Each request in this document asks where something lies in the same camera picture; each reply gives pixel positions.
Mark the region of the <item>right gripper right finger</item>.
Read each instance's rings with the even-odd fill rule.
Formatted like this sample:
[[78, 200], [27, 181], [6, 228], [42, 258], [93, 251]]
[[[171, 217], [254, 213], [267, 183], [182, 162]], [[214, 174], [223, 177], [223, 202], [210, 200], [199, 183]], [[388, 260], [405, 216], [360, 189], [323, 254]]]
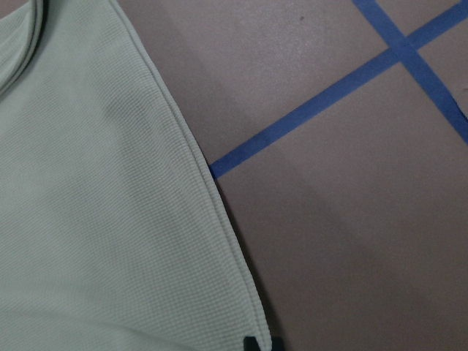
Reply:
[[271, 339], [271, 351], [284, 351], [284, 342], [281, 337], [273, 336]]

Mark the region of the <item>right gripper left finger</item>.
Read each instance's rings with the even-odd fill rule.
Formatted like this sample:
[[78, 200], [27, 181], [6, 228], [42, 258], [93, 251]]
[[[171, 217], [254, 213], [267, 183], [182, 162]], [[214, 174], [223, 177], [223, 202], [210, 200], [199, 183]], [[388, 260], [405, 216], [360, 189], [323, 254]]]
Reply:
[[246, 336], [244, 338], [244, 351], [260, 351], [260, 345], [255, 336]]

